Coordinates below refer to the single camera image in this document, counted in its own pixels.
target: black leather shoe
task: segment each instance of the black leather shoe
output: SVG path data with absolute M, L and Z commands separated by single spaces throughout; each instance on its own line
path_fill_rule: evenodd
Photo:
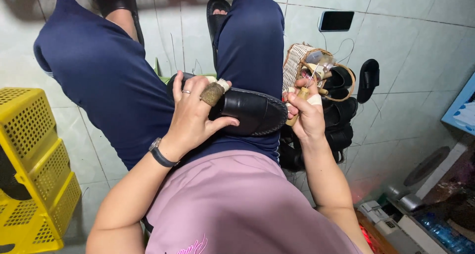
M 137 10 L 137 2 L 135 0 L 95 0 L 99 7 L 101 15 L 105 18 L 112 11 L 117 9 L 127 9 L 132 13 L 132 18 L 134 20 L 135 30 L 137 31 L 137 38 L 139 43 L 144 45 L 142 29 L 140 28 L 139 23 L 139 14 Z
M 181 89 L 193 74 L 183 73 Z M 173 100 L 173 75 L 167 84 L 167 95 Z M 223 128 L 228 134 L 240 136 L 262 136 L 280 130 L 287 121 L 287 106 L 275 97 L 260 92 L 231 87 L 211 108 L 208 118 L 229 116 L 239 120 L 239 126 Z

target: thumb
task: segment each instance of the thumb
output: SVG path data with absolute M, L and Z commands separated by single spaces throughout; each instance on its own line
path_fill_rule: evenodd
M 294 93 L 290 93 L 287 95 L 287 99 L 289 103 L 294 107 L 298 108 L 302 114 L 309 115 L 312 111 L 315 111 L 315 108 L 305 99 L 298 97 Z
M 211 121 L 209 124 L 209 130 L 212 133 L 215 133 L 229 125 L 239 126 L 239 120 L 233 117 L 218 117 L 214 121 Z

